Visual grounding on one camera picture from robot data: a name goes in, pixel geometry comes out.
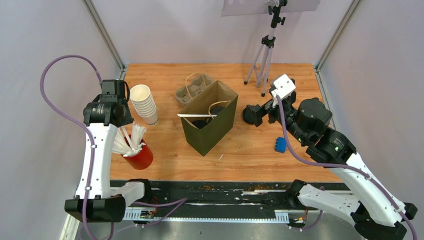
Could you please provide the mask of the green paper bag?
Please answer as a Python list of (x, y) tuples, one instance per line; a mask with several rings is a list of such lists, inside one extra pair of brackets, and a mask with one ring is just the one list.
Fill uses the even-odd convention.
[[(238, 94), (219, 80), (182, 107), (179, 114), (209, 114), (210, 108), (224, 107), (213, 120), (209, 117), (181, 117), (185, 139), (198, 153), (205, 156), (232, 128), (235, 121)], [(192, 122), (207, 120), (208, 125), (196, 128)]]

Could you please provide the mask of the white paper straw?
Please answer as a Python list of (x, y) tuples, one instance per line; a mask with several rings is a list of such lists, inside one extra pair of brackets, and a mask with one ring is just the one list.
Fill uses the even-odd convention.
[(180, 118), (201, 118), (201, 117), (217, 117), (217, 114), (177, 114)]

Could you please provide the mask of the black plastic cup lid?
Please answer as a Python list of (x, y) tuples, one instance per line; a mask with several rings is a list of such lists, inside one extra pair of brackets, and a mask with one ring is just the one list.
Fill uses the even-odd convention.
[(199, 119), (191, 122), (197, 129), (203, 129), (208, 125), (208, 121), (204, 119)]

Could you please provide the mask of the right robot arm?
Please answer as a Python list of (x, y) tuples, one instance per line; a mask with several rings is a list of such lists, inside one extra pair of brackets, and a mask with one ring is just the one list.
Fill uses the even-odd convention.
[(292, 209), (301, 206), (327, 212), (351, 224), (367, 240), (402, 240), (407, 232), (418, 235), (412, 225), (417, 207), (394, 197), (363, 162), (356, 147), (329, 124), (332, 112), (316, 97), (293, 107), (295, 96), (271, 99), (263, 105), (247, 105), (243, 120), (260, 126), (263, 117), (280, 123), (284, 136), (292, 135), (310, 156), (308, 165), (323, 167), (337, 175), (354, 197), (335, 195), (302, 180), (294, 180), (285, 201)]

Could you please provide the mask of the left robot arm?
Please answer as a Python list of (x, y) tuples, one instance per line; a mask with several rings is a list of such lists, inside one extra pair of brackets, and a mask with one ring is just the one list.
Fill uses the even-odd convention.
[(111, 190), (110, 169), (115, 137), (120, 127), (133, 123), (128, 101), (130, 89), (123, 80), (103, 80), (101, 93), (83, 110), (86, 145), (83, 169), (75, 195), (64, 210), (88, 223), (118, 223), (132, 203), (149, 206), (153, 193), (147, 179), (130, 179)]

